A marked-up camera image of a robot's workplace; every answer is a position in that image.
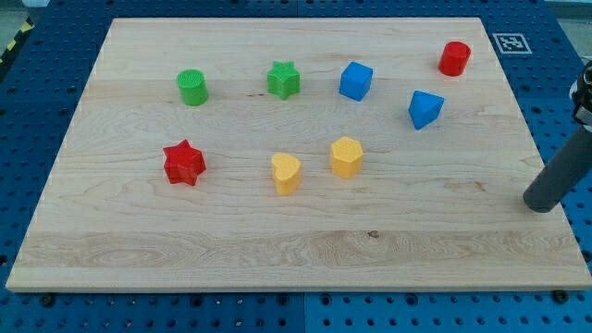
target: black cylinder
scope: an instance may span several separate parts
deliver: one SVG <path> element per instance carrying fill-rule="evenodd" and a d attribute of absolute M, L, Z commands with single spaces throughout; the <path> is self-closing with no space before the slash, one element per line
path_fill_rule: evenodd
<path fill-rule="evenodd" d="M 592 132 L 580 126 L 524 192 L 530 209 L 547 213 L 592 168 Z"/>

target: table surface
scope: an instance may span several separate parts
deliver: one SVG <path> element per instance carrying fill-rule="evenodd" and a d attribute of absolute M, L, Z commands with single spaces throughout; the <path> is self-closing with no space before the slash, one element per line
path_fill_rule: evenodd
<path fill-rule="evenodd" d="M 446 42 L 466 73 L 437 71 Z M 266 93 L 273 60 L 302 90 Z M 338 94 L 350 61 L 375 70 L 361 103 Z M 183 105 L 185 68 L 210 99 Z M 413 90 L 446 97 L 416 131 Z M 362 142 L 353 179 L 329 169 Z M 207 177 L 169 185 L 162 148 L 189 139 Z M 302 160 L 275 194 L 271 155 Z M 476 18 L 115 19 L 7 287 L 14 291 L 548 290 L 591 285 L 560 207 L 530 212 L 542 167 Z"/>

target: red star block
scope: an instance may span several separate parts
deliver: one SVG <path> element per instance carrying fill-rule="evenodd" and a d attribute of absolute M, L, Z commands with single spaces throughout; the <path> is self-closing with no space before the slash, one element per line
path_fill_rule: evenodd
<path fill-rule="evenodd" d="M 165 147 L 165 171 L 171 184 L 185 182 L 194 186 L 197 176 L 205 171 L 202 152 L 192 148 L 187 140 L 176 146 Z"/>

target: red cylinder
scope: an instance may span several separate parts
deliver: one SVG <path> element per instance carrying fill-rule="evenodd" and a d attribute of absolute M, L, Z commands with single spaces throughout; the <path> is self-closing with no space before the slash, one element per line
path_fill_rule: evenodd
<path fill-rule="evenodd" d="M 442 74 L 448 76 L 459 76 L 463 74 L 466 63 L 471 56 L 471 48 L 461 42 L 450 42 L 444 47 L 442 58 L 438 69 Z"/>

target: blue block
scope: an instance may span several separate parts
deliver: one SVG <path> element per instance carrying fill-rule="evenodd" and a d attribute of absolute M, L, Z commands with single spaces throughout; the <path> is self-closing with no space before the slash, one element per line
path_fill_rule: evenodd
<path fill-rule="evenodd" d="M 361 102 L 370 90 L 373 70 L 357 62 L 351 62 L 341 73 L 339 93 Z"/>
<path fill-rule="evenodd" d="M 416 130 L 424 128 L 427 124 L 436 120 L 444 105 L 444 97 L 427 92 L 415 91 L 409 105 L 409 115 Z"/>

